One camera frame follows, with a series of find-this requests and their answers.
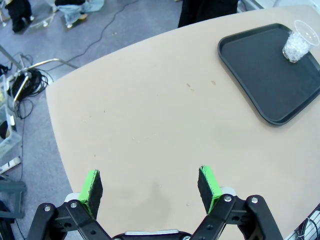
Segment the black plastic serving tray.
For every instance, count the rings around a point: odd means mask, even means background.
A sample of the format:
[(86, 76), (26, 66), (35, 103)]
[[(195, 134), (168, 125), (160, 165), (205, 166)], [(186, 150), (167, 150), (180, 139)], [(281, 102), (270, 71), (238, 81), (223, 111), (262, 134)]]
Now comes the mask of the black plastic serving tray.
[(282, 49), (291, 30), (273, 23), (222, 38), (217, 52), (258, 113), (284, 125), (320, 95), (320, 64), (308, 52), (292, 63)]

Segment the small clear storage bin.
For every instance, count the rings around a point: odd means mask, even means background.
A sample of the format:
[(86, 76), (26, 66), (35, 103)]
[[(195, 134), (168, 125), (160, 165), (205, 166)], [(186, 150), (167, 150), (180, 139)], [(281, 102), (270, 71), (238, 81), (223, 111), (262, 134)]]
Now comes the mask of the small clear storage bin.
[(0, 107), (7, 103), (8, 100), (9, 81), (4, 76), (0, 76)]

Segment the grey metal frame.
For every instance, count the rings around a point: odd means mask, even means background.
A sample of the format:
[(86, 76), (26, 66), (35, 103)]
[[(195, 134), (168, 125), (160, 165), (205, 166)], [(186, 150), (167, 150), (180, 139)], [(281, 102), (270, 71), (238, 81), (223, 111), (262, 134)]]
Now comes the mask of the grey metal frame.
[(23, 181), (0, 181), (0, 193), (13, 195), (13, 210), (6, 211), (0, 208), (0, 218), (22, 219), (25, 213), (22, 211), (22, 196), (27, 191), (27, 186)]

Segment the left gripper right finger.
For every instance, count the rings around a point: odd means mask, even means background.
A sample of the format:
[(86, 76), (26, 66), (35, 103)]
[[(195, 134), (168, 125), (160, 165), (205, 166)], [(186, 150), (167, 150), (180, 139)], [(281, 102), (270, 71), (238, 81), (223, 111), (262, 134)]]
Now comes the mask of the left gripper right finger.
[(199, 168), (197, 186), (206, 217), (191, 240), (219, 240), (226, 225), (236, 225), (244, 240), (284, 240), (262, 196), (250, 195), (243, 200), (223, 193), (208, 165)]

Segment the silver metal pole stand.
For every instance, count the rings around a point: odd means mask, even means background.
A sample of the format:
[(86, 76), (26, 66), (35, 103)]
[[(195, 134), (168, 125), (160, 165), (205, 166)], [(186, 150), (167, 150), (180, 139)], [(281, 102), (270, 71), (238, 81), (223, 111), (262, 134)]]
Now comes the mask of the silver metal pole stand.
[(23, 87), (25, 86), (25, 84), (28, 82), (28, 80), (29, 80), (30, 77), (31, 77), (31, 74), (29, 73), (29, 71), (30, 71), (31, 69), (35, 69), (35, 68), (37, 68), (37, 67), (39, 67), (39, 66), (42, 66), (42, 65), (45, 65), (45, 64), (48, 64), (48, 63), (51, 63), (51, 62), (59, 62), (59, 63), (61, 63), (62, 65), (67, 65), (67, 66), (69, 66), (69, 67), (71, 67), (71, 68), (73, 68), (73, 69), (78, 69), (78, 67), (75, 66), (74, 64), (71, 64), (71, 63), (69, 63), (69, 62), (67, 62), (67, 61), (65, 61), (65, 60), (60, 59), (60, 58), (52, 58), (52, 59), (44, 60), (44, 61), (37, 62), (37, 63), (35, 63), (35, 64), (33, 64), (33, 65), (30, 65), (30, 66), (26, 67), (26, 66), (23, 66), (22, 64), (18, 63), (18, 62), (14, 59), (14, 57), (13, 57), (11, 54), (9, 54), (1, 44), (0, 44), (0, 52), (8, 59), (13, 65), (15, 65), (15, 66), (17, 67), (18, 70), (17, 70), (16, 73), (17, 73), (18, 75), (21, 75), (21, 74), (24, 75), (24, 80), (23, 80), (22, 84), (20, 85), (20, 87), (19, 87), (16, 95), (15, 95), (14, 98), (13, 98), (13, 102), (12, 102), (13, 105), (14, 105), (14, 104), (16, 103), (16, 101), (18, 100), (18, 97), (20, 96), (20, 94), (21, 94), (21, 92), (22, 92), (22, 90), (23, 90)]

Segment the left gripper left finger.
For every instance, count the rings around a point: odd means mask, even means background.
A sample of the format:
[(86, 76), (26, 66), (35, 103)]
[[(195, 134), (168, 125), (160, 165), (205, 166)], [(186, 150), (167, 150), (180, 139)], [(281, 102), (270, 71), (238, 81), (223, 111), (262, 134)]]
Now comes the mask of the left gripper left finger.
[(42, 203), (34, 214), (27, 240), (65, 240), (69, 232), (76, 231), (83, 240), (112, 240), (97, 222), (103, 195), (100, 171), (89, 171), (77, 198), (59, 207)]

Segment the short clear iced cup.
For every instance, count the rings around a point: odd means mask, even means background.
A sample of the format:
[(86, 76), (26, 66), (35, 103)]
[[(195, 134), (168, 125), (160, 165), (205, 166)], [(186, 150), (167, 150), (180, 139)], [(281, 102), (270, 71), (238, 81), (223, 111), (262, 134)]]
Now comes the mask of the short clear iced cup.
[(294, 21), (294, 28), (289, 33), (282, 54), (291, 63), (298, 62), (313, 47), (320, 45), (320, 38), (315, 30), (302, 20)]

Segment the man in black T-shirt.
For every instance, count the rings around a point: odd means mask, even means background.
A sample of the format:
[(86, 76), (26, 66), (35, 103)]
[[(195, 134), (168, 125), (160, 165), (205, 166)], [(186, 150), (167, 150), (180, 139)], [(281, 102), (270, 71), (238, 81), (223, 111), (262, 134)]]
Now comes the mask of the man in black T-shirt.
[(237, 13), (239, 0), (182, 0), (178, 28)]

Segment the large clear storage bin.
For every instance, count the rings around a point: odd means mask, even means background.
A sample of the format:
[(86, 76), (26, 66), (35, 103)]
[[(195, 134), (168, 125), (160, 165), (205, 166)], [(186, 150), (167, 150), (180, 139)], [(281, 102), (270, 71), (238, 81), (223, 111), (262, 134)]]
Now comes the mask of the large clear storage bin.
[[(17, 144), (21, 143), (22, 137), (19, 135), (15, 118), (8, 111), (8, 107), (3, 104), (0, 106), (0, 160)], [(19, 156), (12, 160), (0, 164), (0, 175), (11, 170), (12, 168), (21, 164)]]

